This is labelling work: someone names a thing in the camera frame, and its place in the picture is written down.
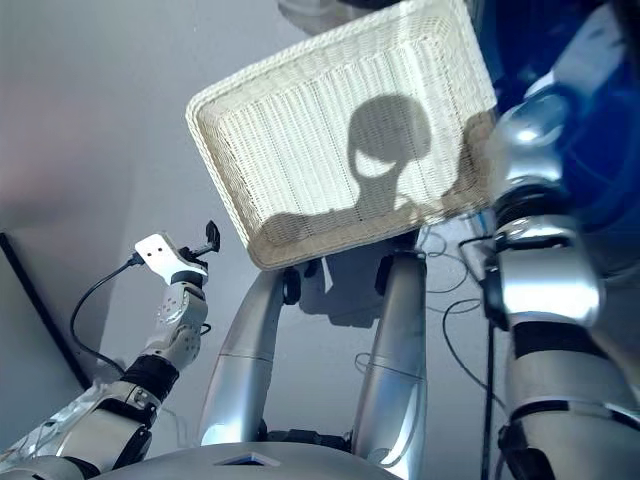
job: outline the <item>wicker basket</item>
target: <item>wicker basket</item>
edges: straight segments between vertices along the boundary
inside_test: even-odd
[[[495,96],[461,0],[406,1],[197,94],[187,121],[262,269],[484,206]]]

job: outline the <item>silver robot leg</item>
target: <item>silver robot leg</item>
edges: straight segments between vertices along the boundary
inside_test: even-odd
[[[299,283],[293,269],[261,272],[247,292],[211,377],[200,423],[201,445],[258,439],[280,309],[297,302]]]
[[[395,475],[420,478],[426,415],[426,264],[393,257],[353,431],[352,451]]]

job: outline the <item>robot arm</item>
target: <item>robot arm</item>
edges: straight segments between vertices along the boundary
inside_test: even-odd
[[[640,471],[638,404],[590,335],[604,289],[562,188],[557,141],[571,107],[562,92],[540,91],[507,112],[487,144],[497,231],[485,312],[512,336],[499,446],[518,480]]]
[[[7,472],[8,478],[91,478],[144,458],[160,405],[200,350],[200,331],[207,317],[202,291],[207,264],[197,257],[219,249],[212,222],[207,236],[209,243],[194,252],[176,250],[164,234],[136,244],[145,263],[167,283],[154,333],[125,374],[67,432],[55,457],[34,459]]]

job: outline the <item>grey wall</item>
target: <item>grey wall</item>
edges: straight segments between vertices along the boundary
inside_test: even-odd
[[[139,239],[167,230],[176,243],[195,245],[210,218],[222,231],[222,252],[209,258],[206,286],[214,328],[167,401],[192,435],[216,354],[256,269],[199,159],[184,108],[201,88],[303,34],[267,0],[0,5],[0,223],[61,328],[83,290],[123,262]],[[470,235],[457,220],[442,233]],[[361,272],[369,285],[372,266],[365,262]],[[455,283],[449,270],[433,261],[430,284]],[[477,296],[466,288],[464,294]],[[80,335],[132,361],[153,327],[162,290],[161,279],[146,269],[127,272],[87,303]],[[442,308],[462,294],[430,301]],[[367,297],[333,317],[366,315],[376,302]],[[341,326],[328,317],[285,308],[265,412],[270,428],[332,434],[351,428],[362,382],[353,358],[370,349],[375,323]],[[483,395],[446,351],[439,315],[428,322],[429,478],[477,478]],[[478,312],[451,323],[454,342],[478,373],[484,325]],[[93,366],[85,356],[81,361]],[[176,448],[170,416],[161,415],[154,432],[153,454]]]
[[[0,391],[0,451],[82,392],[2,252]]]

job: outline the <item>black edge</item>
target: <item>black edge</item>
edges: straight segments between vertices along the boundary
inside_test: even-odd
[[[89,377],[87,377],[86,373],[84,373],[84,370],[82,370],[80,363],[65,342],[64,337],[60,333],[60,330],[58,330],[58,327],[56,327],[56,324],[53,322],[53,318],[51,317],[51,314],[49,314],[49,310],[47,310],[47,307],[45,307],[44,303],[42,303],[38,292],[36,292],[33,283],[31,283],[31,279],[20,263],[20,260],[18,259],[18,256],[16,255],[15,250],[11,246],[11,242],[9,242],[9,238],[5,233],[0,233],[0,248],[4,252],[4,255],[9,261],[11,268],[13,268],[14,273],[18,277],[18,280],[20,280],[22,288],[24,288],[24,291],[29,297],[29,300],[31,300],[32,305],[38,312],[40,320],[42,320],[42,323],[49,332],[49,335],[51,335],[51,338],[58,346],[58,350],[60,350],[60,353],[62,353],[62,356],[69,365],[69,368],[78,380],[78,383],[83,389],[87,390],[89,387],[91,387],[91,380],[89,380]]]

